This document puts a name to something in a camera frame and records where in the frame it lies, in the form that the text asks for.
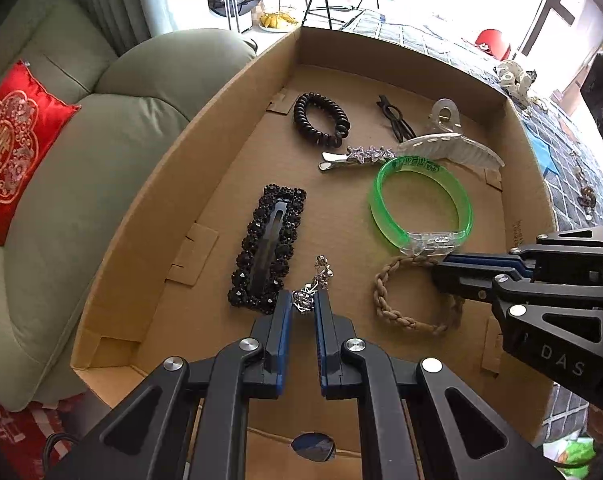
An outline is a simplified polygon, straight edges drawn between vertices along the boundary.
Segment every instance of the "hole in cardboard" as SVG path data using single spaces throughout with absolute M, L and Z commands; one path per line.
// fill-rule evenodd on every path
M 504 449 L 507 442 L 505 435 L 457 388 L 447 388 L 444 395 L 470 458 L 478 460 L 487 454 Z
M 545 322 L 582 337 L 593 343 L 601 341 L 601 320 L 596 317 L 563 316 L 562 314 L 544 314 Z
M 335 456 L 335 441 L 323 433 L 302 433 L 291 442 L 291 447 L 300 457 L 313 462 L 328 462 Z
M 104 431 L 104 444 L 127 455 L 139 454 L 161 396 L 162 389 L 158 386 L 146 390 Z

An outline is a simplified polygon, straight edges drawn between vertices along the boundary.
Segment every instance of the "green sofa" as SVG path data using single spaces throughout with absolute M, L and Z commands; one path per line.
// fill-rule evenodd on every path
M 19 0 L 0 27 L 0 81 L 18 59 L 82 109 L 35 172 L 0 247 L 0 402 L 85 390 L 70 369 L 83 304 L 117 226 L 162 155 L 255 56 L 239 35 L 173 32 L 121 57 L 75 0 Z

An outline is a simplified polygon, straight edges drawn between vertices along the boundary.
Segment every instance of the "sofa cushion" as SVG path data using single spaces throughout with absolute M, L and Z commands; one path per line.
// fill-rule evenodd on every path
M 95 92 L 157 97 L 190 120 L 254 57 L 236 32 L 179 30 L 129 50 L 104 72 Z
M 0 85 L 0 245 L 31 177 L 79 108 L 49 94 L 21 61 L 4 78 Z
M 66 345 L 124 213 L 187 124 L 153 98 L 93 94 L 80 104 L 24 191 L 4 247 L 0 356 L 6 346 L 13 354 L 0 358 L 0 401 L 10 410 L 33 397 Z
M 0 80 L 19 58 L 50 93 L 76 103 L 117 55 L 73 0 L 19 0 L 0 26 Z

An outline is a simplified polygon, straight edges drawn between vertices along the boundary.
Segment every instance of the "sofa armrest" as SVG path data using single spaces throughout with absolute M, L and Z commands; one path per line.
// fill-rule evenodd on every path
M 191 120 L 254 57 L 229 30 L 180 30 L 129 50 L 102 74 L 95 92 L 155 97 Z

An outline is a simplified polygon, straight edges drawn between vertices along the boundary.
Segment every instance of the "cardboard box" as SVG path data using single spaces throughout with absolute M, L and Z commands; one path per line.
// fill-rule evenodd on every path
M 352 123 L 351 146 L 394 144 L 389 121 L 376 105 L 379 94 L 403 111 L 418 134 L 434 100 L 453 99 L 467 136 L 505 161 L 501 176 L 444 163 L 467 189 L 473 206 L 474 228 L 464 250 L 499 253 L 553 230 L 533 150 L 502 94 L 395 44 L 301 28 L 234 77 L 155 168 L 96 276 L 73 368 L 115 406 L 167 356 L 207 358 L 246 336 L 259 314 L 233 308 L 226 298 L 246 225 L 266 184 L 302 187 L 308 198 L 286 287 L 294 290 L 307 283 L 316 256 L 325 254 L 335 272 L 329 286 L 332 308 L 353 320 L 359 336 L 403 359 L 441 359 L 532 440 L 551 382 L 508 355 L 502 356 L 498 375 L 482 369 L 488 304 L 467 301 L 459 329 L 439 338 L 405 332 L 376 316 L 374 275 L 397 254 L 377 230 L 367 202 L 378 168 L 317 169 L 323 149 L 298 135 L 291 113 L 266 110 L 274 96 L 283 101 L 282 96 L 305 91 L 324 94 L 344 108 Z M 331 128 L 321 113 L 310 110 L 309 117 Z M 452 202 L 427 178 L 395 175 L 384 194 L 406 228 L 444 230 L 456 224 Z M 175 273 L 188 277 L 178 283 Z M 423 269 L 396 273 L 389 282 L 389 300 L 402 313 L 431 322 L 441 308 L 440 295 Z M 356 402 L 327 402 L 320 396 L 312 316 L 294 319 L 283 397 L 253 400 L 249 425 L 247 478 L 274 478 L 275 472 L 277 478 L 359 475 L 358 460 L 352 458 L 359 451 Z M 297 457 L 286 443 L 306 431 L 334 438 L 345 450 L 342 458 L 323 465 Z M 259 456 L 272 457 L 275 469 L 264 469 Z

